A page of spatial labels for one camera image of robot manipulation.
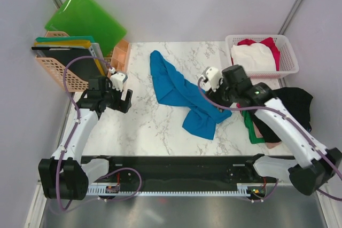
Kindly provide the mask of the blue t-shirt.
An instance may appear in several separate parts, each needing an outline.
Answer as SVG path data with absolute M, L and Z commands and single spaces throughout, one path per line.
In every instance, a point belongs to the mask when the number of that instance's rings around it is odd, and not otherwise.
M 150 73 L 159 104 L 190 109 L 182 124 L 188 133 L 212 140 L 216 125 L 231 117 L 231 111 L 219 112 L 205 100 L 198 87 L 186 80 L 159 51 L 150 54 Z

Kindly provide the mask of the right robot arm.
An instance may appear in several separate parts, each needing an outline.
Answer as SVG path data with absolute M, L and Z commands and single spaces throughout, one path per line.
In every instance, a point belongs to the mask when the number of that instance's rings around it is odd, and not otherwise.
M 207 67 L 197 86 L 209 84 L 200 94 L 218 110 L 233 111 L 232 104 L 240 105 L 238 111 L 249 111 L 265 123 L 287 146 L 293 159 L 256 155 L 245 168 L 245 176 L 251 182 L 262 177 L 272 177 L 290 182 L 300 193 L 311 195 L 319 191 L 334 175 L 341 176 L 341 151 L 328 149 L 316 140 L 290 114 L 282 101 L 265 83 L 252 84 L 240 65 L 224 70 Z

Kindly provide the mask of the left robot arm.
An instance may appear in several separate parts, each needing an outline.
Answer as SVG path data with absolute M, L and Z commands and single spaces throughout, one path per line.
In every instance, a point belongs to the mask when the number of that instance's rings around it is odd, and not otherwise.
M 93 77 L 88 88 L 76 102 L 74 125 L 63 137 L 62 143 L 48 159 L 38 164 L 38 172 L 46 198 L 82 200 L 88 187 L 99 178 L 106 182 L 117 176 L 117 168 L 104 158 L 81 163 L 88 138 L 101 115 L 108 108 L 127 113 L 131 107 L 132 90 L 122 99 L 123 87 L 128 76 L 117 72 L 110 77 Z

